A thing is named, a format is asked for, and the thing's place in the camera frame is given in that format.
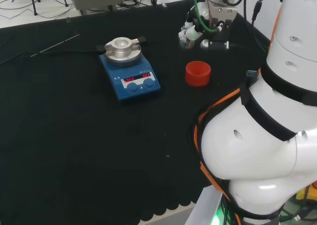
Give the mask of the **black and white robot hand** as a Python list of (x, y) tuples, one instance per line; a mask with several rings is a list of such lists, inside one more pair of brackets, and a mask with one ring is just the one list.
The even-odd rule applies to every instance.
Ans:
[(217, 4), (209, 0), (198, 2), (187, 13), (184, 25), (178, 33), (180, 45), (189, 49), (199, 45), (201, 49), (230, 48), (229, 36), (237, 8)]

